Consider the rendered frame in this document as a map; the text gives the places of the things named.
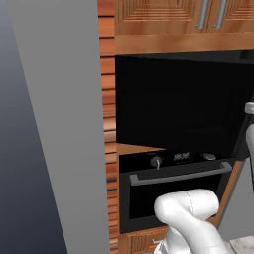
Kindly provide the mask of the black microwave door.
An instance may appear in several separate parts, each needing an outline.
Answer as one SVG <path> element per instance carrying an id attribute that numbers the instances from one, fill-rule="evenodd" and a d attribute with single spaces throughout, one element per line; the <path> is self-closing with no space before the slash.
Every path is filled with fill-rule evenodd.
<path id="1" fill-rule="evenodd" d="M 254 63 L 118 56 L 116 140 L 233 155 L 254 97 Z"/>

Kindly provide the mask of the wooden cupboard door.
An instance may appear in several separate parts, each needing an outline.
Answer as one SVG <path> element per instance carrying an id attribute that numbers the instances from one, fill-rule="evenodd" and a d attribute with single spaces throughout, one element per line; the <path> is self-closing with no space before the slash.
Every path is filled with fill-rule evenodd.
<path id="1" fill-rule="evenodd" d="M 116 0 L 117 36 L 180 35 L 200 33 L 202 0 Z"/>
<path id="2" fill-rule="evenodd" d="M 220 0 L 212 3 L 213 25 L 216 23 Z M 227 0 L 219 33 L 254 33 L 254 0 Z"/>

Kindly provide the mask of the black microwave body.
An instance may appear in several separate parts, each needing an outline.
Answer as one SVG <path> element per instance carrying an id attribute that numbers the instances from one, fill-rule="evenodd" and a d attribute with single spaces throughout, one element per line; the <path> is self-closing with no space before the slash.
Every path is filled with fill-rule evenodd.
<path id="1" fill-rule="evenodd" d="M 190 52 L 186 53 L 186 56 L 197 60 L 219 60 L 254 64 L 254 50 Z"/>

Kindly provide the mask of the tall grey fridge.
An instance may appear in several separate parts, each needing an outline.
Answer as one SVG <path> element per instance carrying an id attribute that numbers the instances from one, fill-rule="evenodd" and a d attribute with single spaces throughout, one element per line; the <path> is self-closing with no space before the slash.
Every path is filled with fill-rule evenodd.
<path id="1" fill-rule="evenodd" d="M 67 254 L 109 254 L 97 5 L 8 0 Z"/>

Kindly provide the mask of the black built-in oven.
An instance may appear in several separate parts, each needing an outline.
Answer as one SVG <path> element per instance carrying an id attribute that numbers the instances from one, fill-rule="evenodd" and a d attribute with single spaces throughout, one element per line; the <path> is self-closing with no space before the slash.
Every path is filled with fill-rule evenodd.
<path id="1" fill-rule="evenodd" d="M 158 170 L 151 165 L 151 159 L 155 156 L 162 158 Z M 209 161 L 203 157 L 203 153 L 173 153 L 169 150 L 121 155 L 118 159 L 120 231 L 130 233 L 161 226 L 162 223 L 155 216 L 154 202 L 158 196 L 166 193 L 205 189 L 213 191 L 217 197 L 223 197 L 232 171 L 144 186 L 132 186 L 131 175 L 137 175 L 140 180 L 181 176 L 219 169 L 222 162 L 228 162 L 233 170 L 233 158 L 220 155 L 215 157 L 216 160 Z"/>

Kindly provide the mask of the wooden drawer front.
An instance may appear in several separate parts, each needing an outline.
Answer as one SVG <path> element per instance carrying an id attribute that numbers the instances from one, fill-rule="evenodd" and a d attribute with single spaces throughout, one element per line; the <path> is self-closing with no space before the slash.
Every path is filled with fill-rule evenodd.
<path id="1" fill-rule="evenodd" d="M 152 239 L 162 240 L 167 233 L 167 227 L 157 227 L 120 234 L 118 236 L 118 254 L 145 254 L 153 252 L 157 245 L 153 245 Z"/>

